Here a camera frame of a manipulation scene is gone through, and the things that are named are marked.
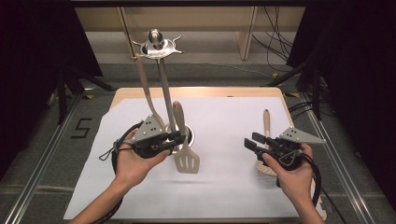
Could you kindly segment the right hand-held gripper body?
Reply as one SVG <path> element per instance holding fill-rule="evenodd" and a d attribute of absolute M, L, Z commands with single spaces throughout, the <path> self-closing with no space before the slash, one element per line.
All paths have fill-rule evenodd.
<path fill-rule="evenodd" d="M 295 170 L 301 165 L 303 159 L 301 143 L 321 145 L 327 143 L 323 138 L 294 127 L 289 127 L 277 138 L 266 137 L 264 142 L 270 148 L 268 154 L 287 171 Z"/>

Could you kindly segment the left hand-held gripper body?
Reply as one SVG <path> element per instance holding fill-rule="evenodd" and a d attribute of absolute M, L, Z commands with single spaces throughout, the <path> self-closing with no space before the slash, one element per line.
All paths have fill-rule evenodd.
<path fill-rule="evenodd" d="M 171 134 L 152 115 L 141 122 L 131 139 L 124 139 L 123 142 L 130 144 L 134 152 L 144 159 L 153 158 L 167 149 L 173 151 L 176 146 Z"/>

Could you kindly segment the beige perforated skimmer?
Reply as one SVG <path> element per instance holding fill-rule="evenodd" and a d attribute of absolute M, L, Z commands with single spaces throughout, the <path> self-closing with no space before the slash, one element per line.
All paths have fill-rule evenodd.
<path fill-rule="evenodd" d="M 264 122 L 264 135 L 266 137 L 270 137 L 271 129 L 270 129 L 270 112 L 268 109 L 265 109 L 263 112 L 263 122 Z M 256 161 L 256 168 L 265 175 L 276 176 L 276 173 L 267 165 L 265 165 L 262 161 Z"/>

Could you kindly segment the beige slotted spatula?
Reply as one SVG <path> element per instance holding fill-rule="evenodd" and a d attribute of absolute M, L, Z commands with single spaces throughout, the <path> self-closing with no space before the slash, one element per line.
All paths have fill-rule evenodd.
<path fill-rule="evenodd" d="M 186 128 L 184 111 L 180 102 L 173 102 L 173 111 L 180 134 L 185 137 L 181 149 L 174 157 L 177 170 L 182 174 L 197 174 L 200 167 L 200 158 L 189 146 L 188 129 Z"/>

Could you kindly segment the beige kitchen utensil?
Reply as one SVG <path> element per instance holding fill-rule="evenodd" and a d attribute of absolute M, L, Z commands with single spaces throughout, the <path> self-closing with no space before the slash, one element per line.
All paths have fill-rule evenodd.
<path fill-rule="evenodd" d="M 145 70 L 145 66 L 143 63 L 143 59 L 140 54 L 136 53 L 135 55 L 135 61 L 137 65 L 137 70 L 138 70 L 138 75 L 142 84 L 143 91 L 145 93 L 147 102 L 148 102 L 148 107 L 151 111 L 152 117 L 156 119 L 156 121 L 159 123 L 160 127 L 165 130 L 165 125 L 163 122 L 163 119 L 160 117 L 156 109 L 154 108 L 151 95 L 150 95 L 150 90 L 149 90 L 149 83 L 148 83 L 148 78 Z"/>

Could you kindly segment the steel utensil rack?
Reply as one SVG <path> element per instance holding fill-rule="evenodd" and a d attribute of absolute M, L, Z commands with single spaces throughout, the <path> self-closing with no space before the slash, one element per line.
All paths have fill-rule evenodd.
<path fill-rule="evenodd" d="M 165 100 L 166 113 L 168 117 L 168 124 L 165 124 L 164 122 L 165 131 L 167 133 L 179 131 L 179 128 L 177 127 L 177 123 L 174 117 L 173 104 L 171 101 L 171 94 L 168 86 L 164 58 L 173 53 L 180 53 L 180 50 L 177 50 L 176 48 L 176 41 L 178 39 L 179 37 L 176 37 L 174 39 L 166 39 L 163 37 L 162 33 L 158 29 L 153 29 L 148 33 L 148 39 L 144 43 L 138 44 L 137 42 L 135 42 L 136 45 L 138 44 L 140 46 L 140 52 L 138 54 L 141 55 L 143 62 L 144 58 L 156 61 L 163 89 L 163 99 Z M 188 129 L 189 142 L 189 135 L 191 134 L 191 131 L 187 126 L 186 128 Z"/>

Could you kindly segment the person's right hand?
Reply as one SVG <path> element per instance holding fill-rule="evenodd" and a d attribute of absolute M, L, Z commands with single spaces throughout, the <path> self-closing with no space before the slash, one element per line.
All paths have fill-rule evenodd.
<path fill-rule="evenodd" d="M 277 174 L 280 187 L 294 205 L 312 203 L 311 183 L 313 171 L 308 162 L 303 161 L 298 169 L 287 171 L 267 153 L 264 153 L 262 158 Z"/>

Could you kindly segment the person's left hand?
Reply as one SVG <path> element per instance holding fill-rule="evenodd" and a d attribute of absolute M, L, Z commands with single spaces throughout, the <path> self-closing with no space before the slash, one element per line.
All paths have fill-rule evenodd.
<path fill-rule="evenodd" d="M 149 171 L 163 162 L 170 153 L 169 150 L 165 150 L 153 158 L 144 159 L 134 152 L 129 143 L 121 143 L 119 149 L 116 177 L 111 185 L 123 191 L 129 191 L 140 184 Z"/>

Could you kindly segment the white table mat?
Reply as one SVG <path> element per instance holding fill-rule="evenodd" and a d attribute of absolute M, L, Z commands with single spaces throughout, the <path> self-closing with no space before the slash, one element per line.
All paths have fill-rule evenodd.
<path fill-rule="evenodd" d="M 197 175 L 177 171 L 174 157 L 155 166 L 123 198 L 111 220 L 136 222 L 297 221 L 276 178 L 260 172 L 256 155 L 244 147 L 253 132 L 263 133 L 263 111 L 270 112 L 272 137 L 290 125 L 280 97 L 174 98 L 194 132 L 191 146 L 200 157 Z M 129 128 L 150 114 L 146 99 L 124 99 L 102 118 L 89 158 L 64 219 L 72 219 L 114 178 L 111 159 L 99 157 Z"/>

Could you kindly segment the black tripod stand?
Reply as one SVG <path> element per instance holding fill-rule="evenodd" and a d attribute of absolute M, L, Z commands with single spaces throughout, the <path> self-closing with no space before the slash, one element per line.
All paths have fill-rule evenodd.
<path fill-rule="evenodd" d="M 297 91 L 312 89 L 313 112 L 316 118 L 321 120 L 319 112 L 320 71 L 313 63 L 304 62 L 298 65 L 282 77 L 278 77 L 269 84 L 266 84 L 266 87 L 276 87 L 297 74 L 300 74 L 296 84 Z"/>
<path fill-rule="evenodd" d="M 62 68 L 57 75 L 57 92 L 58 92 L 58 103 L 60 108 L 60 115 L 58 123 L 61 124 L 68 114 L 67 102 L 66 102 L 66 88 L 68 88 L 72 95 L 81 95 L 84 92 L 84 88 L 79 81 L 81 78 L 88 80 L 92 84 L 106 90 L 115 91 L 116 88 L 106 84 L 104 81 L 99 80 L 96 77 L 90 76 L 87 73 L 77 69 L 74 66 L 65 66 Z"/>

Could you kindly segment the black curtain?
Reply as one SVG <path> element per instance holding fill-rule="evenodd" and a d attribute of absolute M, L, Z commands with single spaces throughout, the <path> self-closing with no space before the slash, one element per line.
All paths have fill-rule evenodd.
<path fill-rule="evenodd" d="M 396 209 L 396 0 L 305 0 L 289 64 L 316 66 L 354 147 Z"/>
<path fill-rule="evenodd" d="M 102 75 L 71 1 L 0 0 L 0 179 L 66 66 Z"/>

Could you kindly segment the light wooden furniture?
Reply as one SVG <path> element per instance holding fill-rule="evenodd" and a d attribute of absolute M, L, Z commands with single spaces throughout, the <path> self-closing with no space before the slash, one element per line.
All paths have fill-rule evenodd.
<path fill-rule="evenodd" d="M 78 7 L 86 32 L 123 32 L 132 53 L 135 42 L 147 32 L 233 32 L 240 58 L 248 59 L 252 34 L 271 31 L 296 32 L 304 7 Z"/>

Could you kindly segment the aluminium floor rail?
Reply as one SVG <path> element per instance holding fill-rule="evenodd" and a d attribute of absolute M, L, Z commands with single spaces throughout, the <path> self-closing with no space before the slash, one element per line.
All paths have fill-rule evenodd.
<path fill-rule="evenodd" d="M 308 117 L 313 124 L 316 133 L 326 140 L 324 145 L 326 154 L 332 163 L 332 167 L 337 174 L 341 185 L 352 205 L 361 224 L 375 224 L 375 219 L 369 211 L 366 201 L 359 192 L 357 185 L 352 180 L 351 175 L 347 171 L 346 164 L 342 161 L 338 148 L 334 145 L 333 140 L 329 136 L 322 120 L 313 112 L 308 113 Z"/>
<path fill-rule="evenodd" d="M 43 153 L 41 154 L 39 161 L 35 166 L 35 169 L 31 173 L 26 184 L 21 189 L 20 195 L 17 198 L 16 202 L 11 207 L 4 224 L 19 224 L 21 222 L 21 219 L 28 205 L 35 194 L 36 187 L 41 181 L 43 174 L 46 172 L 47 167 L 50 164 L 51 158 L 53 157 L 57 146 L 59 146 L 59 143 L 64 136 L 64 131 L 67 128 L 81 97 L 81 94 L 77 94 L 71 98 L 71 102 L 66 108 L 66 115 L 63 121 L 56 126 L 56 129 L 51 136 L 47 146 L 45 147 Z"/>

